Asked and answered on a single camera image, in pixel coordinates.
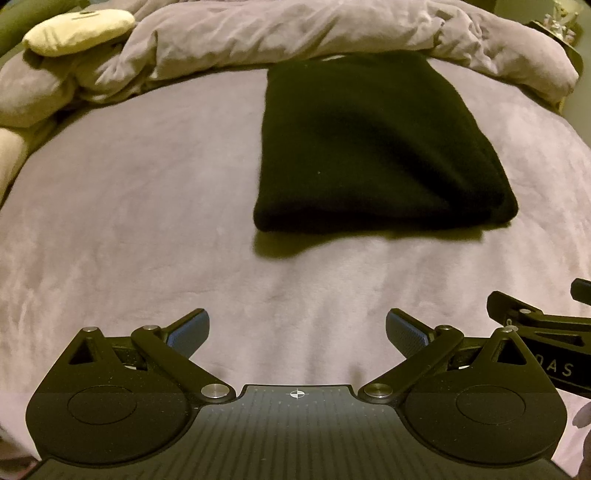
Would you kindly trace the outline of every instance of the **mattress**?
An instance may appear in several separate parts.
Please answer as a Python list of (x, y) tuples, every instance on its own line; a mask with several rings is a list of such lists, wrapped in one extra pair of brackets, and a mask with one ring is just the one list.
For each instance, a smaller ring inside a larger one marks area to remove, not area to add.
[[(266, 70), (225, 69), (73, 115), (26, 162), (0, 209), (0, 425), (37, 454), (27, 402), (84, 326), (126, 336), (202, 307), (191, 360), (244, 384), (352, 384), (404, 358), (385, 334), (403, 309), (488, 337), (500, 290), (546, 313), (589, 278), (591, 149), (533, 95), (443, 60), (519, 202), (506, 228), (299, 235), (258, 232)], [(575, 475), (587, 399), (554, 460)]]

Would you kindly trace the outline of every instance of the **silver screw head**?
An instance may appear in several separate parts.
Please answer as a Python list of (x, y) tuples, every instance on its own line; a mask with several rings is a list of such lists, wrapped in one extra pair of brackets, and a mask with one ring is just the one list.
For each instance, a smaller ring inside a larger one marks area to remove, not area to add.
[(370, 383), (363, 388), (363, 391), (372, 398), (387, 398), (394, 392), (390, 385), (384, 383)]
[(222, 398), (229, 393), (230, 389), (228, 386), (222, 385), (221, 383), (211, 383), (201, 389), (201, 395), (207, 398)]

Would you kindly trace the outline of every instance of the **beige pillow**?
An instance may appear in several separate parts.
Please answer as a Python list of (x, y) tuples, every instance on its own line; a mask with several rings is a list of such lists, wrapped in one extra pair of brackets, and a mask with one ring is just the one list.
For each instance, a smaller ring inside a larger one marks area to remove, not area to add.
[(50, 117), (29, 128), (0, 127), (0, 203), (27, 157), (49, 137), (56, 125), (55, 119)]
[(125, 10), (97, 10), (58, 15), (27, 32), (23, 45), (44, 57), (60, 57), (88, 50), (126, 33), (135, 18)]

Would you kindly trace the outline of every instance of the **wall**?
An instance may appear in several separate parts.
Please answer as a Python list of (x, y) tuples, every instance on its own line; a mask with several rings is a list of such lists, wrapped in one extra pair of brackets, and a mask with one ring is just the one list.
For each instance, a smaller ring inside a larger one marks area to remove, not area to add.
[[(579, 82), (564, 104), (563, 115), (577, 133), (591, 147), (591, 7), (584, 4), (578, 24), (582, 34), (574, 46), (583, 57), (584, 71)], [(519, 23), (531, 20), (541, 21), (545, 14), (551, 14), (553, 0), (497, 0), (495, 14)]]
[(577, 22), (583, 31), (576, 50), (583, 57), (584, 70), (579, 83), (565, 104), (563, 115), (591, 147), (591, 7), (584, 6)]
[(482, 8), (484, 10), (487, 10), (488, 12), (495, 11), (496, 0), (464, 0), (464, 1), (476, 6), (478, 8)]

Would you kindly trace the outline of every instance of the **circular mount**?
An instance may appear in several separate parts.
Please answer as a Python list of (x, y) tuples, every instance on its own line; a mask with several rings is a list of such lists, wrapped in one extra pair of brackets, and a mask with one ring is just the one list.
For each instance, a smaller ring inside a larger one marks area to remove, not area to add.
[(187, 424), (191, 407), (170, 380), (123, 366), (85, 367), (29, 402), (27, 425), (45, 455), (87, 465), (128, 462), (162, 448)]
[(553, 452), (566, 424), (557, 392), (524, 393), (527, 382), (494, 377), (469, 368), (427, 377), (409, 393), (404, 415), (436, 451), (469, 463), (511, 465)]

